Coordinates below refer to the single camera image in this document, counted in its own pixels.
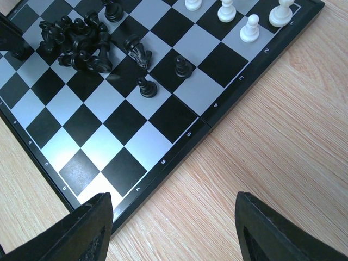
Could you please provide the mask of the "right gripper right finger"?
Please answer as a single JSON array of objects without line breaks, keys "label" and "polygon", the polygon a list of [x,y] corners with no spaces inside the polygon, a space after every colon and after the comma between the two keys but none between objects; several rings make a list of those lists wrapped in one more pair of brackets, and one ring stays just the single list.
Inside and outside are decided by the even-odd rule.
[{"label": "right gripper right finger", "polygon": [[347,260],[249,192],[238,192],[235,227],[243,260]]}]

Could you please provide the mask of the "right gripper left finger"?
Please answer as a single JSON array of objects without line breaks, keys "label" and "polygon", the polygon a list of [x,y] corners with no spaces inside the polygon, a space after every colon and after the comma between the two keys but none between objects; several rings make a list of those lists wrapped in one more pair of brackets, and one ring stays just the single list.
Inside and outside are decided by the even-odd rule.
[{"label": "right gripper left finger", "polygon": [[1,260],[106,260],[113,221],[110,193],[98,193]]}]

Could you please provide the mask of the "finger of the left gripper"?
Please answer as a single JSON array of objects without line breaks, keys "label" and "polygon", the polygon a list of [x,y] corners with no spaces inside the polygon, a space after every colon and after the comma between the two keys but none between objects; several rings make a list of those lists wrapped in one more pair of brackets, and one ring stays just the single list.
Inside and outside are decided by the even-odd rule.
[{"label": "finger of the left gripper", "polygon": [[26,60],[30,56],[30,46],[23,38],[22,30],[3,14],[1,14],[1,51],[10,52],[17,60]]}]

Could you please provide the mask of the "black and white chessboard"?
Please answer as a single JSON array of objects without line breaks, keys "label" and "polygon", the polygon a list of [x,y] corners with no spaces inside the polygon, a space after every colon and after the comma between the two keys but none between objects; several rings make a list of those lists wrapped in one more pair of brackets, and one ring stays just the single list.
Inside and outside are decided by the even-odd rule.
[{"label": "black and white chessboard", "polygon": [[[20,1],[8,18],[23,32],[30,56],[1,52],[1,117],[68,209],[95,194],[111,194],[117,231],[162,181],[219,123],[280,55],[312,23],[322,1],[295,1],[282,28],[269,22],[278,1],[234,1],[236,16],[218,19],[220,1],[189,11],[183,1],[121,1],[111,23],[100,1]],[[110,73],[76,71],[47,54],[40,21],[98,13],[111,35]],[[259,37],[240,30],[259,16]],[[152,52],[148,70],[123,43],[136,34]],[[192,64],[187,79],[175,57]],[[145,98],[137,80],[155,82]]]}]

